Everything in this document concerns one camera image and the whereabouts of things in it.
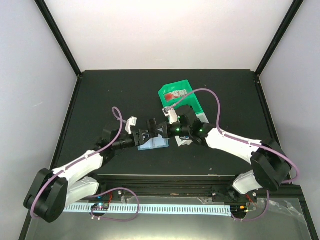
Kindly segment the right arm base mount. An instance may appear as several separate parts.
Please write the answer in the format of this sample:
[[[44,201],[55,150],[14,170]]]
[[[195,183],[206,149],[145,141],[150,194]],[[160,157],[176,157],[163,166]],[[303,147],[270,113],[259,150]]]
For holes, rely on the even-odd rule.
[[[257,203],[257,196],[253,195],[253,191],[249,193],[238,193],[233,187],[226,185],[214,185],[211,187],[210,196],[214,202],[245,204],[249,202]]]

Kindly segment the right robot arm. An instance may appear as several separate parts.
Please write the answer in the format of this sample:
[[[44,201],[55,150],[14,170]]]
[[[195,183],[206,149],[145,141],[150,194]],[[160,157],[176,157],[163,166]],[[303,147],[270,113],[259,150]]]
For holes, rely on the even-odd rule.
[[[165,139],[176,138],[180,145],[193,143],[220,150],[251,165],[250,171],[237,175],[228,187],[218,191],[231,202],[240,201],[254,190],[277,191],[292,169],[273,139],[253,140],[221,130],[217,125],[201,121],[189,105],[177,109],[165,107],[162,111],[168,121],[157,126],[157,133]]]

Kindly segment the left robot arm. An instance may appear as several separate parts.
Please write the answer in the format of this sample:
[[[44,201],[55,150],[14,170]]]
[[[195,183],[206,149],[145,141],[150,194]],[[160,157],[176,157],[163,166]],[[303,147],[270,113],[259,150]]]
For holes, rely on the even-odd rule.
[[[144,145],[159,136],[157,129],[136,130],[132,133],[120,129],[107,134],[92,150],[55,169],[41,169],[24,199],[23,205],[33,219],[54,222],[64,209],[86,198],[103,199],[109,191],[93,172],[109,163],[117,150]]]

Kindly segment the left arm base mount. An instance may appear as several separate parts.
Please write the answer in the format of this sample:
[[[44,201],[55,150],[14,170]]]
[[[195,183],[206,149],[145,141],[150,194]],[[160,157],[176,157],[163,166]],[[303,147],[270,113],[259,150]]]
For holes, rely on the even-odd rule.
[[[123,192],[126,189],[124,187],[116,187],[116,188],[111,188],[107,191],[101,192],[99,194],[94,194],[94,195],[90,195],[90,196],[86,196],[85,199],[97,199],[97,200],[103,200],[105,198],[107,198],[107,200],[110,199],[110,195],[113,195],[113,193],[115,192],[115,194],[117,195],[118,192]]]

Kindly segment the black VIP card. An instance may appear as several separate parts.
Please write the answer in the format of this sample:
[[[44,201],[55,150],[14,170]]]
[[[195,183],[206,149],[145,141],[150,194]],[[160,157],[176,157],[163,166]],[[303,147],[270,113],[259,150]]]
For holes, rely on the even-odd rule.
[[[158,128],[157,128],[157,122],[155,118],[149,119],[146,121],[147,125],[147,132],[151,138],[158,137]]]

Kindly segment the light blue card holder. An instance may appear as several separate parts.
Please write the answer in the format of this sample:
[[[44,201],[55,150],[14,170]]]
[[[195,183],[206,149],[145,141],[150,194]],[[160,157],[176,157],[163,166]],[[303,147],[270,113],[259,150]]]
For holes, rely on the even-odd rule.
[[[169,146],[169,141],[162,136],[158,136],[155,138],[150,139],[145,144],[138,147],[139,151],[145,150],[153,150],[159,148],[167,148]]]

